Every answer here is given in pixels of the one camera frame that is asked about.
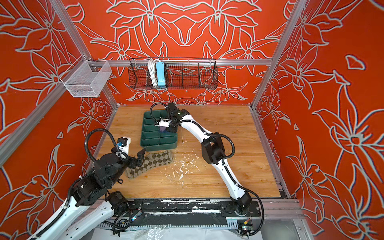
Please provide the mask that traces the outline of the olive argyle patterned sock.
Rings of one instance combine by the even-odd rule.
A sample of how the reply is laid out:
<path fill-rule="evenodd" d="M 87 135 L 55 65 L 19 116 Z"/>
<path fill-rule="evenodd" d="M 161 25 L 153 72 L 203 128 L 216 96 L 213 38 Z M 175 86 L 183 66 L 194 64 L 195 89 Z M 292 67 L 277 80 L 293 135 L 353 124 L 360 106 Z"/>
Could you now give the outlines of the olive argyle patterned sock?
<path fill-rule="evenodd" d="M 170 150 L 160 153 L 150 153 L 144 157 L 143 165 L 141 167 L 127 169 L 125 175 L 128 179 L 135 179 L 150 170 L 169 165 L 173 163 L 173 161 L 173 152 Z"/>

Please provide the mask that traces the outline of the green divided organizer tray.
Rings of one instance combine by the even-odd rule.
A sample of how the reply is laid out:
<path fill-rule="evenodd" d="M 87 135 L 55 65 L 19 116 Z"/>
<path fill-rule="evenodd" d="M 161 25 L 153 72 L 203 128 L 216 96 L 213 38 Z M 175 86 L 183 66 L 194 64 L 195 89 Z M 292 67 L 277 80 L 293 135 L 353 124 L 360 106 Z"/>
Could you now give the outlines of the green divided organizer tray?
<path fill-rule="evenodd" d="M 147 111 L 143 115 L 142 133 L 140 146 L 147 152 L 165 151 L 176 149 L 178 145 L 178 134 L 160 130 L 156 126 L 151 112 Z"/>

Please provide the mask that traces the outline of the purple teal yellow sock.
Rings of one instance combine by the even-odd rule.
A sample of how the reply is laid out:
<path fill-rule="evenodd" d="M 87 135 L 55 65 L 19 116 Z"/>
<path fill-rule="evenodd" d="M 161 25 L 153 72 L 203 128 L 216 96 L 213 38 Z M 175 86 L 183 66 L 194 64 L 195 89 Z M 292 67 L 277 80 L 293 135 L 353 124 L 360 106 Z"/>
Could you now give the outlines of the purple teal yellow sock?
<path fill-rule="evenodd" d="M 160 127 L 159 127 L 159 131 L 160 131 L 160 133 L 168 133 L 168 128 L 167 128 L 167 127 L 160 126 Z"/>

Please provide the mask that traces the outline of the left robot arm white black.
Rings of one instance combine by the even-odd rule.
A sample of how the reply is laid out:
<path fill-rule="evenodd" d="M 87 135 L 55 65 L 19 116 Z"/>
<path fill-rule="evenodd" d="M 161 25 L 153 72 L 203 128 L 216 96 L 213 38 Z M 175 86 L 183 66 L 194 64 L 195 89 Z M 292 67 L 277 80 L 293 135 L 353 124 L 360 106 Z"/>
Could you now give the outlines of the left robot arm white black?
<path fill-rule="evenodd" d="M 99 132 L 95 129 L 85 138 L 85 151 L 94 166 L 70 186 L 64 203 L 34 233 L 31 240 L 79 240 L 99 224 L 112 228 L 113 234 L 126 231 L 132 224 L 133 209 L 119 192 L 110 192 L 126 169 L 140 167 L 144 163 L 146 149 L 129 156 L 130 138 L 114 139 L 110 131 L 102 129 L 113 144 L 111 153 L 96 159 L 90 152 L 89 140 Z"/>

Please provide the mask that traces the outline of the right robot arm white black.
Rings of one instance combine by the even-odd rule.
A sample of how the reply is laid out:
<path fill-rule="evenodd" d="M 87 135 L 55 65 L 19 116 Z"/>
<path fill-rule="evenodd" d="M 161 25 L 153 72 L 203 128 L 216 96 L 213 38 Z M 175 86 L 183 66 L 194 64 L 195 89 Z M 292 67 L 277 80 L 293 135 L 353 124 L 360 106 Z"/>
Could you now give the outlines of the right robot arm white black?
<path fill-rule="evenodd" d="M 226 135 L 208 131 L 187 110 L 180 110 L 175 103 L 153 104 L 150 107 L 150 116 L 161 131 L 175 132 L 178 127 L 182 127 L 199 140 L 202 146 L 203 159 L 207 164 L 212 165 L 221 176 L 229 191 L 237 215 L 250 216 L 250 207 L 253 204 L 252 196 L 257 199 L 261 213 L 259 226 L 254 228 L 252 224 L 248 224 L 252 220 L 249 217 L 237 230 L 237 233 L 242 237 L 250 237 L 260 233 L 265 220 L 265 208 L 261 198 L 255 192 L 241 185 L 228 163 L 228 159 L 232 158 L 236 152 L 233 141 Z"/>

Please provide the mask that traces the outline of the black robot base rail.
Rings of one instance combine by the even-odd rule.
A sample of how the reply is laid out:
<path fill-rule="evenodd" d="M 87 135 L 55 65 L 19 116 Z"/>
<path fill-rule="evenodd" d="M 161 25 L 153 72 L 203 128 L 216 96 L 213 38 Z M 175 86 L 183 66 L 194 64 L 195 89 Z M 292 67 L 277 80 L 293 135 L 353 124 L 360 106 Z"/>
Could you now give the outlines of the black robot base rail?
<path fill-rule="evenodd" d="M 245 214 L 236 212 L 231 199 L 129 199 L 128 206 L 134 218 L 130 229 L 236 229 L 244 222 L 255 228 L 262 219 L 257 201 L 252 202 Z"/>

